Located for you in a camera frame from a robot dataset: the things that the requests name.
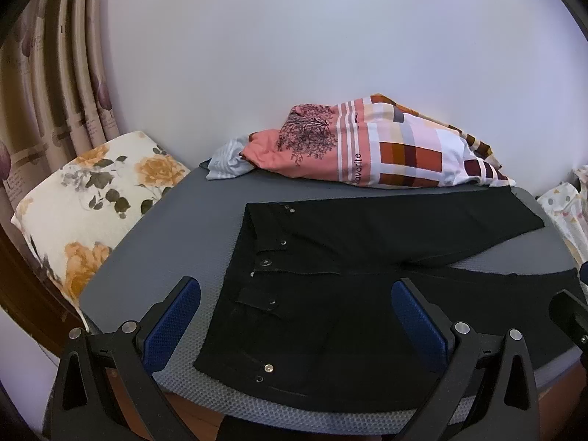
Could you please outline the white dotted bedding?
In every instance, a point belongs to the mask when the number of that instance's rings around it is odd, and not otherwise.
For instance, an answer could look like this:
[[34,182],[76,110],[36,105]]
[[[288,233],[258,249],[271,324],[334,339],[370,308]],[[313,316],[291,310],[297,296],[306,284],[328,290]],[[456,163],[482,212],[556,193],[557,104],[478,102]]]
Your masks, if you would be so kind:
[[562,182],[542,194],[537,201],[560,232],[576,263],[581,266],[587,262],[588,252],[587,166],[577,168],[574,173],[580,189],[569,182]]

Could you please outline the wooden bed frame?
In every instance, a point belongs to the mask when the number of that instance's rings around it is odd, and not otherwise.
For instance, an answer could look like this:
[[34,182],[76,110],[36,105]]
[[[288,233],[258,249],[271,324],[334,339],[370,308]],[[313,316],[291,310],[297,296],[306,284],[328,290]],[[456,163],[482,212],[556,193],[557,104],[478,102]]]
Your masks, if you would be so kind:
[[51,283],[41,281],[1,230],[1,308],[25,333],[60,356],[69,332],[81,327],[74,307]]

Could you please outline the pink checked pillow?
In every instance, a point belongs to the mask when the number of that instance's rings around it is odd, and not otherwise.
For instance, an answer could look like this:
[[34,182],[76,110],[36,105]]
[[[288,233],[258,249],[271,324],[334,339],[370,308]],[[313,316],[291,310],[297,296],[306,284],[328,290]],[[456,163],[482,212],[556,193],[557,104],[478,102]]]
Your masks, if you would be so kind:
[[511,186],[491,147],[383,94],[291,108],[280,129],[249,136],[242,157],[290,178],[358,187]]

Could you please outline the black pants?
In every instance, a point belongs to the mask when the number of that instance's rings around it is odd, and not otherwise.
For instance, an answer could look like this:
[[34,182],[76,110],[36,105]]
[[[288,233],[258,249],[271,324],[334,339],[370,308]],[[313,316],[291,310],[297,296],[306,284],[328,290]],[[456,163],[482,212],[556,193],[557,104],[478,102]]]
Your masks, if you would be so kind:
[[392,310],[405,277],[455,322],[520,330],[540,368],[570,347],[548,305],[560,290],[581,294],[576,271],[500,275],[459,262],[542,227],[506,187],[249,203],[194,365],[297,409],[415,408],[438,375]]

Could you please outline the light grey striped cloth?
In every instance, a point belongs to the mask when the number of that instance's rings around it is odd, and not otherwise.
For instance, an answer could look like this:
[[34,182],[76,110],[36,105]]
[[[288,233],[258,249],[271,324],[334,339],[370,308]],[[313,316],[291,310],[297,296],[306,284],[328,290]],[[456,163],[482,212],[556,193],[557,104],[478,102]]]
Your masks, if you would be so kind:
[[199,167],[207,170],[207,180],[226,180],[240,177],[255,169],[242,155],[248,144],[248,136],[238,136],[220,146],[210,159],[204,160]]

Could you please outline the grey mesh mattress pad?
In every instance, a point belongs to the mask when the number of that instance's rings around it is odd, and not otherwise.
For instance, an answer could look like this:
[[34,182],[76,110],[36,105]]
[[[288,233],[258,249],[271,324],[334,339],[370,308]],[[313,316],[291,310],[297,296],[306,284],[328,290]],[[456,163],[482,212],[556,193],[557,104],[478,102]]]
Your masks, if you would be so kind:
[[[506,188],[542,219],[543,227],[466,258],[459,267],[473,272],[493,269],[500,275],[576,271],[568,249],[534,197],[521,188]],[[462,185],[445,189],[369,189],[289,179],[261,170],[234,180],[210,182],[202,170],[194,170],[147,211],[119,243],[82,293],[82,311],[100,330],[111,331],[127,320],[140,319],[182,277],[192,277],[200,285],[200,305],[168,365],[155,377],[162,388],[216,412],[280,428],[338,435],[396,433],[417,407],[378,413],[297,409],[248,395],[196,369],[194,363],[220,296],[244,208],[249,203],[487,189],[491,188]],[[540,387],[556,383],[577,363],[580,352],[565,338],[570,344],[567,351],[541,367],[532,364]]]

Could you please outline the floral cream pillow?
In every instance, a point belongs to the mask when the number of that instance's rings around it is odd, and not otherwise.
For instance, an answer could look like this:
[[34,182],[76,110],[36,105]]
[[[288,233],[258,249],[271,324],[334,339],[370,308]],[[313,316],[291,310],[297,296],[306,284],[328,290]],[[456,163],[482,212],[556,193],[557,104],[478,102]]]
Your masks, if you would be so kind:
[[53,172],[11,223],[42,272],[75,309],[112,251],[189,169],[144,132],[129,132]]

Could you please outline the beige patterned curtain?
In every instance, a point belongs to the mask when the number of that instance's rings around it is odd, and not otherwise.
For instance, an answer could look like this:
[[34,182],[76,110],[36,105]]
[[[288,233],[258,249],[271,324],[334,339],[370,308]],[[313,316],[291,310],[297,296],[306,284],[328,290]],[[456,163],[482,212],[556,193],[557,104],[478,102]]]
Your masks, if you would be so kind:
[[1,216],[76,156],[119,136],[101,0],[16,0],[1,21]]

